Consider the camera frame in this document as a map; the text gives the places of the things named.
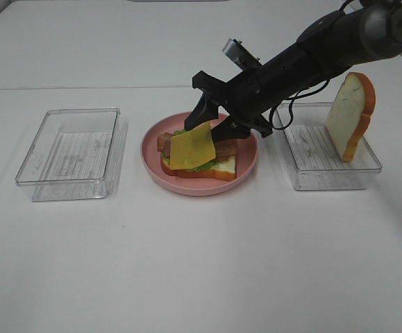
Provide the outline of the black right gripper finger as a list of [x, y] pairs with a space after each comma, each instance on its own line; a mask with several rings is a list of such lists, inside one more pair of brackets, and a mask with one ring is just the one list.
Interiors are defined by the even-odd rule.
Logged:
[[189, 131], [206, 121], [218, 118], [219, 104], [206, 93], [202, 93], [197, 105], [184, 120], [184, 130]]
[[240, 125], [232, 119], [225, 119], [211, 130], [214, 143], [229, 139], [246, 139], [251, 131], [248, 127]]

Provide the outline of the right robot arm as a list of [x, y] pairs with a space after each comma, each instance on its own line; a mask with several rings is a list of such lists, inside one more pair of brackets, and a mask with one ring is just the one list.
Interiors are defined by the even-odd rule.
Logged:
[[402, 53], [402, 2], [365, 1], [362, 5], [349, 14], [339, 9], [318, 19], [265, 64], [241, 42], [229, 40], [223, 52], [241, 72], [227, 82], [197, 73], [192, 85], [203, 93], [185, 119], [184, 129], [217, 119], [223, 107], [228, 116], [212, 129], [214, 142], [245, 139], [251, 130], [267, 137], [275, 127], [263, 112], [306, 96], [306, 89], [327, 85], [353, 65]]

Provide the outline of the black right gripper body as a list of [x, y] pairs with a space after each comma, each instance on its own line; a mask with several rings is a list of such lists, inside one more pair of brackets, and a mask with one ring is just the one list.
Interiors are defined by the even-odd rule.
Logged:
[[212, 100], [240, 125], [272, 133], [261, 114], [281, 101], [322, 81], [316, 62], [300, 46], [293, 44], [264, 65], [242, 71], [227, 82], [200, 71], [192, 78], [192, 86]]

